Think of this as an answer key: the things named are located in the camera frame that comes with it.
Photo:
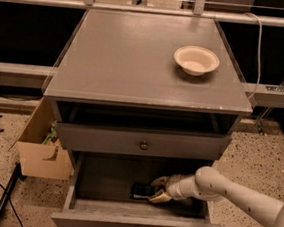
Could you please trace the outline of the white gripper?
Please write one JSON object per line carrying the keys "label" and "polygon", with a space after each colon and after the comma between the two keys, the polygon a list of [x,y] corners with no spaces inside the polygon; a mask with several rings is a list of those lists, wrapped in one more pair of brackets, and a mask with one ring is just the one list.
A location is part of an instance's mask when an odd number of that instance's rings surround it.
{"label": "white gripper", "polygon": [[163,176],[151,182],[152,187],[166,187],[165,190],[159,190],[149,198],[152,203],[165,203],[172,199],[183,200],[191,194],[191,184],[193,178],[191,175],[175,174],[171,177]]}

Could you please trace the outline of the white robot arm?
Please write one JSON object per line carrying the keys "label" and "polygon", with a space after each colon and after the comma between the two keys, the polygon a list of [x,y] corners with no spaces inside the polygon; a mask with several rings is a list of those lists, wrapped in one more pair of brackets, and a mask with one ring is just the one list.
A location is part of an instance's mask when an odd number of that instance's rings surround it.
{"label": "white robot arm", "polygon": [[149,201],[164,203],[188,197],[203,201],[223,197],[250,215],[263,227],[284,227],[284,202],[234,183],[213,167],[200,167],[193,175],[174,174],[155,179],[159,187]]}

